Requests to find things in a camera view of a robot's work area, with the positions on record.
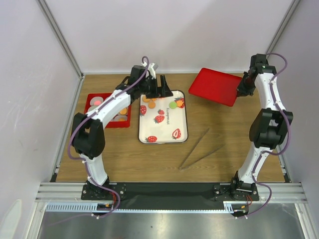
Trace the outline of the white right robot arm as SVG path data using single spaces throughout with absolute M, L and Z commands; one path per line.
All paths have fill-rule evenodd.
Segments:
M 289 142 L 293 113 L 281 101 L 277 87 L 279 73 L 265 54 L 256 54 L 237 87 L 239 97 L 251 96 L 257 90 L 261 109 L 249 130 L 250 150 L 231 181 L 229 193 L 235 200 L 248 199 L 257 193 L 257 178 L 265 160 L 277 146 Z

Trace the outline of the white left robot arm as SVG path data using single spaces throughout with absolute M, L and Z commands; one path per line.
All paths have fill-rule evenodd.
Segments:
M 93 185 L 92 193 L 98 199 L 105 199 L 109 193 L 118 195 L 108 186 L 109 177 L 104 169 L 102 152 L 105 148 L 104 129 L 120 110 L 129 107 L 140 96 L 148 99 L 173 96 L 165 76 L 156 78 L 157 65 L 142 57 L 141 65 L 132 67 L 127 76 L 95 109 L 86 114 L 77 113 L 72 122 L 68 148 L 74 148 L 79 157 L 67 152 L 70 159 L 80 160 L 87 172 L 87 181 Z

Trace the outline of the red box lid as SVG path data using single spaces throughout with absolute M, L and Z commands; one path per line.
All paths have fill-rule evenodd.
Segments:
M 232 107 L 237 98 L 241 77 L 202 68 L 188 89 L 188 93 Z

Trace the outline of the metal tongs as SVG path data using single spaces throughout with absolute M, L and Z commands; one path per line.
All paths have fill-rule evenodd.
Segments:
M 180 163 L 178 167 L 179 171 L 183 171 L 192 167 L 198 162 L 218 152 L 225 146 L 224 143 L 220 143 L 218 145 L 214 145 L 212 148 L 204 148 L 204 146 L 202 145 L 202 141 L 206 138 L 207 134 L 209 133 L 209 130 L 209 128 L 205 129 L 203 133 L 200 135 L 200 137 L 196 140 L 191 150 L 187 153 L 185 158 Z

